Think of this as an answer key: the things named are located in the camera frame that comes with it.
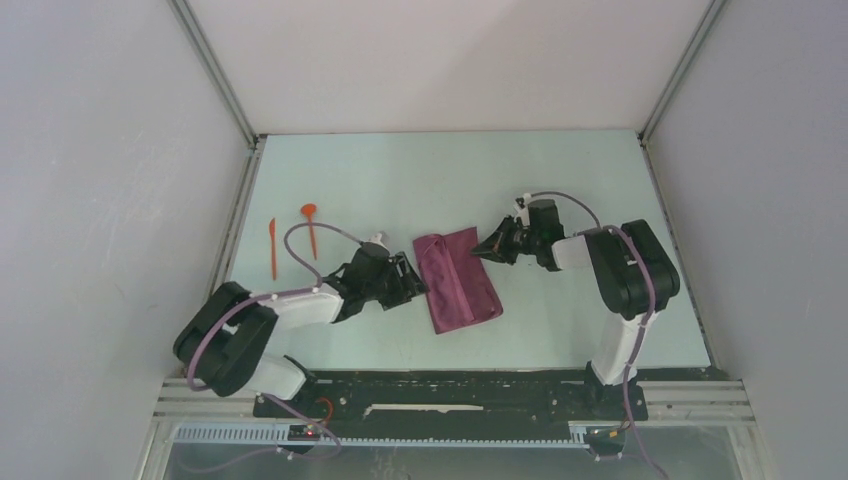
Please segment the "gray wall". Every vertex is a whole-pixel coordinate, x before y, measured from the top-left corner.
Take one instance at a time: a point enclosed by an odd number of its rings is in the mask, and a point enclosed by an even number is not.
[[[845,478],[848,2],[731,2],[650,151],[783,478]]]
[[[130,478],[246,148],[164,0],[0,24],[0,477]]]

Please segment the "spoon head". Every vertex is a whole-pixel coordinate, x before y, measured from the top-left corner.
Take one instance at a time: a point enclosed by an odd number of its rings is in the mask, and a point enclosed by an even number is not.
[[[302,213],[307,218],[315,215],[315,212],[318,211],[318,207],[315,206],[314,203],[307,203],[306,205],[300,207],[300,213]]]

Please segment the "maroon cloth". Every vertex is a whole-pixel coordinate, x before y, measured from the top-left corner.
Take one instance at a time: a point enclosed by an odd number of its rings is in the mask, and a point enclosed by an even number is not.
[[[437,334],[503,313],[483,262],[471,255],[477,243],[477,227],[444,236],[425,235],[412,242],[421,279],[430,289],[427,306]]]

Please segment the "white wall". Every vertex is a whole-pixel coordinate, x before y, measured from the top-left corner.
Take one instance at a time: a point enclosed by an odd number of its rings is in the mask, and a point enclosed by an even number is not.
[[[645,123],[709,0],[194,0],[261,133]]]
[[[783,478],[846,478],[848,3],[731,2],[651,142]]]
[[[246,147],[164,0],[0,24],[0,477],[130,478]]]

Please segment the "plastic utensil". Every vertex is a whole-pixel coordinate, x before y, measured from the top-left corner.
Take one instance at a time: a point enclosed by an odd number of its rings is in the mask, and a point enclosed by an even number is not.
[[[312,242],[312,256],[315,257],[315,260],[318,260],[318,245],[315,243],[315,229],[312,228],[312,216],[317,211],[318,207],[314,203],[307,203],[300,207],[300,213],[306,217],[306,221],[309,223],[309,240]]]
[[[277,219],[272,218],[268,224],[271,234],[271,280],[277,280]]]

